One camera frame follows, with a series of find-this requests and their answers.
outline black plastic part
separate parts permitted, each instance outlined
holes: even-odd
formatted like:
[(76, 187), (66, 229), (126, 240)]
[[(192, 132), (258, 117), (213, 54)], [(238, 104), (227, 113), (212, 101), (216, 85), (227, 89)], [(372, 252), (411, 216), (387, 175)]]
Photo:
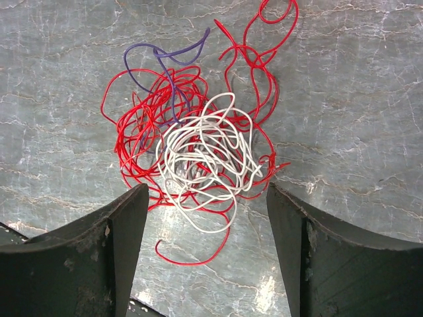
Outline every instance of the black plastic part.
[(271, 184), (292, 317), (423, 316), (423, 244), (356, 227)]
[(148, 203), (148, 187), (138, 185), (24, 244), (0, 229), (13, 236), (0, 245), (0, 316), (125, 316)]

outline purple wire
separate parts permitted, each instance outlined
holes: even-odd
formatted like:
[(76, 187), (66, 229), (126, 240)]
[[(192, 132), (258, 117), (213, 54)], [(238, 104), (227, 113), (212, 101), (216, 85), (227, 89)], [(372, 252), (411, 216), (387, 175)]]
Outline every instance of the purple wire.
[[(182, 66), (188, 66), (188, 65), (190, 65), (190, 64), (192, 64), (192, 63), (194, 63), (197, 59), (198, 59), (198, 57), (200, 56), (200, 54), (201, 54), (201, 51), (203, 50), (203, 47), (204, 47), (204, 44), (205, 44), (205, 42), (206, 42), (206, 39), (207, 39), (207, 37), (209, 36), (209, 34), (210, 34), (210, 28), (207, 28), (206, 29), (206, 31), (204, 32), (204, 35), (203, 35), (203, 37), (202, 37), (202, 39), (200, 40), (200, 41), (198, 41), (197, 43), (195, 43), (195, 44), (192, 44), (191, 46), (188, 46), (187, 48), (184, 48), (184, 49), (182, 49), (182, 50), (179, 50), (179, 51), (175, 51), (175, 52), (172, 52), (172, 53), (167, 53), (167, 52), (165, 52), (164, 50), (162, 50), (161, 48), (158, 48), (157, 46), (155, 46), (155, 45), (152, 45), (152, 44), (147, 44), (147, 43), (139, 43), (139, 44), (134, 44), (134, 45), (131, 45), (130, 47), (128, 47), (127, 49), (126, 49), (126, 51), (124, 52), (124, 63), (125, 63), (125, 67), (126, 67), (126, 70), (128, 71), (128, 75), (131, 77), (131, 79), (134, 81), (134, 83), (135, 84), (137, 84), (137, 86), (139, 87), (139, 88), (141, 88), (141, 89), (143, 89), (145, 92), (148, 92), (148, 93), (153, 93), (152, 91), (150, 91), (149, 89), (147, 89), (147, 88), (145, 88), (145, 87), (143, 87), (136, 79), (135, 79), (135, 77), (132, 75), (132, 72), (131, 72), (131, 69), (129, 68), (129, 65), (128, 65), (128, 53), (129, 53), (129, 51), (130, 50), (132, 50), (132, 49), (134, 49), (134, 48), (138, 48), (138, 47), (148, 47), (148, 48), (153, 48), (153, 54), (154, 54), (154, 56), (157, 58), (157, 61), (159, 62), (159, 64), (160, 64), (160, 66), (162, 67), (162, 69), (163, 69), (163, 71), (165, 72), (165, 74), (166, 74), (166, 76), (167, 76), (167, 79), (169, 80), (169, 83), (171, 84), (171, 88), (172, 88), (172, 103), (171, 103), (171, 108), (172, 108), (172, 115), (173, 115), (173, 120), (170, 120), (169, 122), (165, 122), (165, 123), (163, 123), (162, 125), (161, 125), (161, 127), (163, 127), (165, 124), (169, 124), (169, 123), (172, 123), (172, 122), (177, 122), (177, 123), (179, 123), (179, 124), (182, 124), (182, 122), (181, 121), (179, 121), (178, 120), (178, 118), (176, 117), (176, 113), (175, 113), (175, 110), (174, 110), (174, 100), (175, 100), (175, 94), (176, 94), (176, 92), (175, 91), (178, 91), (180, 94), (181, 94), (181, 96), (182, 96), (182, 98), (184, 99), (184, 101), (185, 101), (185, 103), (186, 103), (186, 105), (187, 105), (187, 107), (188, 107), (188, 111), (190, 111), (191, 109), (190, 109), (190, 103), (189, 103), (189, 101), (188, 101), (188, 98), (186, 97), (186, 95), (185, 95), (185, 93), (183, 92), (183, 91), (181, 91), (175, 84), (174, 84), (174, 82), (173, 82), (173, 80), (172, 80), (172, 77), (171, 77), (171, 75), (169, 74), (169, 72), (167, 71), (167, 68), (165, 67), (165, 65), (163, 64), (163, 62), (161, 61), (163, 58), (169, 58), (169, 59), (171, 59), (172, 61), (174, 61), (175, 63), (177, 63), (177, 64), (179, 64), (179, 65), (182, 65)], [(197, 54), (196, 54), (196, 56), (192, 59), (192, 60), (190, 60), (190, 61), (187, 61), (187, 62), (182, 62), (182, 61), (179, 61), (179, 60), (177, 60), (176, 58), (174, 58), (174, 56), (177, 56), (177, 55), (180, 55), (180, 54), (183, 54), (183, 53), (186, 53), (186, 52), (189, 52), (189, 51), (191, 51), (191, 50), (193, 50), (194, 48), (197, 48), (197, 47), (200, 47), (199, 49), (198, 49), (198, 52), (197, 52)]]

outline purple wire loop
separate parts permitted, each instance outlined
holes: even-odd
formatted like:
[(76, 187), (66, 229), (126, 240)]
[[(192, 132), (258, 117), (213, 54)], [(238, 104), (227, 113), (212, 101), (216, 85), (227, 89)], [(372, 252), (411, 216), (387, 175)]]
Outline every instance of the purple wire loop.
[[(168, 72), (168, 70), (167, 70), (167, 68), (166, 68), (166, 66), (165, 66), (165, 64), (163, 64), (163, 62), (161, 61), (163, 58), (169, 58), (169, 59), (171, 59), (172, 61), (174, 61), (175, 63), (177, 63), (177, 64), (179, 64), (179, 65), (182, 65), (182, 66), (188, 66), (188, 65), (190, 65), (190, 64), (192, 64), (192, 63), (194, 63), (197, 59), (198, 59), (198, 57), (200, 56), (200, 54), (201, 54), (201, 52), (202, 52), (202, 50), (203, 50), (203, 47), (204, 47), (204, 44), (205, 44), (205, 42), (206, 42), (206, 39), (207, 39), (207, 37), (209, 36), (209, 34), (210, 34), (210, 28), (207, 28), (206, 29), (206, 31), (204, 32), (204, 35), (203, 35), (203, 37), (202, 37), (202, 39), (200, 40), (200, 41), (198, 41), (197, 43), (195, 43), (195, 44), (192, 44), (191, 46), (188, 46), (187, 48), (184, 48), (184, 49), (182, 49), (182, 50), (179, 50), (179, 51), (175, 51), (175, 52), (171, 52), (171, 53), (167, 53), (167, 52), (165, 52), (164, 50), (162, 50), (161, 48), (158, 48), (157, 46), (155, 46), (155, 45), (152, 45), (152, 44), (147, 44), (147, 43), (139, 43), (139, 44), (134, 44), (134, 45), (131, 45), (130, 47), (128, 47), (127, 49), (126, 49), (126, 51), (124, 52), (124, 64), (125, 64), (125, 67), (126, 67), (126, 70), (128, 71), (128, 75), (131, 77), (131, 79), (134, 81), (134, 83), (139, 87), (139, 88), (141, 88), (141, 89), (143, 89), (145, 92), (148, 92), (149, 94), (152, 94), (153, 92), (152, 91), (150, 91), (149, 89), (147, 89), (147, 88), (145, 88), (145, 87), (143, 87), (136, 79), (135, 79), (135, 77), (132, 75), (132, 71), (131, 71), (131, 69), (129, 68), (129, 65), (128, 65), (128, 53), (129, 53), (129, 51), (130, 50), (132, 50), (132, 49), (134, 49), (134, 48), (139, 48), (139, 47), (148, 47), (148, 48), (152, 48), (153, 49), (153, 54), (154, 54), (154, 56), (157, 58), (157, 61), (159, 62), (159, 64), (160, 64), (160, 66), (162, 67), (162, 69), (163, 69), (163, 71), (165, 72), (165, 74), (166, 74), (166, 76), (167, 76), (167, 79), (169, 80), (169, 83), (171, 84), (171, 88), (172, 88), (172, 104), (171, 104), (171, 107), (172, 107), (172, 115), (173, 115), (173, 120), (170, 120), (169, 122), (165, 122), (163, 125), (165, 125), (165, 124), (168, 124), (168, 123), (173, 123), (173, 122), (177, 122), (177, 123), (179, 123), (179, 124), (182, 124), (182, 122), (181, 121), (179, 121), (178, 120), (178, 118), (176, 117), (176, 113), (175, 113), (175, 110), (174, 110), (174, 100), (175, 100), (175, 94), (176, 94), (176, 91), (178, 91), (178, 93), (182, 96), (182, 98), (184, 99), (184, 101), (185, 101), (185, 103), (186, 103), (186, 105), (187, 105), (187, 108), (188, 108), (188, 111), (191, 111), (191, 109), (190, 109), (190, 103), (189, 103), (189, 101), (188, 101), (188, 98), (186, 97), (186, 95), (185, 95), (185, 93), (183, 92), (183, 91), (181, 91), (175, 84), (174, 84), (174, 81), (172, 80), (172, 77), (171, 77), (171, 75), (169, 74), (169, 72)], [(191, 59), (190, 61), (187, 61), (187, 62), (183, 62), (183, 61), (179, 61), (179, 60), (177, 60), (176, 58), (174, 58), (174, 56), (178, 56), (178, 55), (180, 55), (180, 54), (183, 54), (183, 53), (186, 53), (186, 52), (189, 52), (189, 51), (191, 51), (191, 50), (193, 50), (194, 48), (197, 48), (197, 47), (199, 47), (199, 49), (198, 49), (198, 52), (197, 52), (197, 54), (196, 54), (196, 56), (193, 58), (193, 59)]]

